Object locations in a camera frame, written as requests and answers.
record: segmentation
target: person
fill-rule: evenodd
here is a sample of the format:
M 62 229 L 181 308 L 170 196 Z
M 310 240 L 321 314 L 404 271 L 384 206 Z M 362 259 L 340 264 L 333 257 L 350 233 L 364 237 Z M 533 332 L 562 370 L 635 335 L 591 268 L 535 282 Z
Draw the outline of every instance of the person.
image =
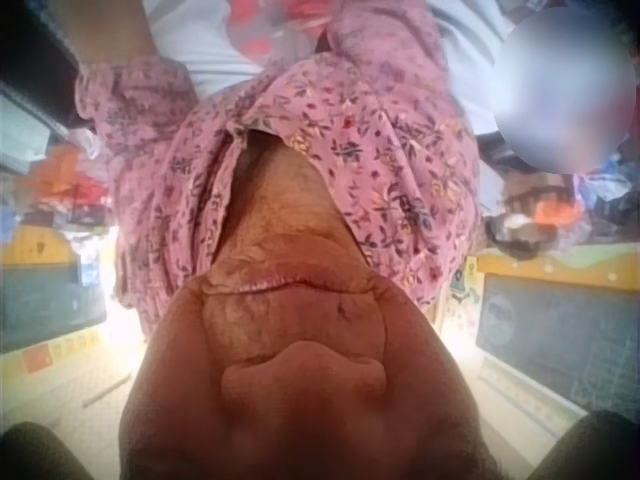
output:
M 150 335 L 122 478 L 501 478 L 421 312 L 478 222 L 424 4 L 339 2 L 321 51 L 200 103 L 140 0 L 53 9 Z

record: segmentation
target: pink floral fabric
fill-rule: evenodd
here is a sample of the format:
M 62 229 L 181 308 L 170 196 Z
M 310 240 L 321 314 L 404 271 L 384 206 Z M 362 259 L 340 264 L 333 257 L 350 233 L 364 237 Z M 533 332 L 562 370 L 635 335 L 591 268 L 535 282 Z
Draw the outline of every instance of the pink floral fabric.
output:
M 313 163 L 371 267 L 418 306 L 461 263 L 479 160 L 423 0 L 346 1 L 328 41 L 199 105 L 186 70 L 159 57 L 82 67 L 78 110 L 108 149 L 125 299 L 145 333 L 208 270 L 252 129 Z

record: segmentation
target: dress sleeve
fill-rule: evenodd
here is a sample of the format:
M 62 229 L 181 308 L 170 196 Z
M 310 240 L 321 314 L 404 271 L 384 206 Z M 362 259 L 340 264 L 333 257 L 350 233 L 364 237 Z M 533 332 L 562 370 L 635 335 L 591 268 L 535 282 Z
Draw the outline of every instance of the dress sleeve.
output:
M 155 180 L 173 138 L 197 105 L 186 69 L 160 57 L 124 65 L 83 65 L 76 83 L 81 117 L 93 120 L 105 154 L 109 190 L 121 230 L 145 225 Z
M 143 330 L 162 311 L 149 289 L 152 205 L 158 181 L 169 168 L 171 148 L 182 123 L 197 105 L 186 69 L 160 57 L 124 65 L 83 65 L 76 83 L 80 116 L 93 120 L 104 150 L 108 187 L 122 246 L 119 296 L 134 306 Z

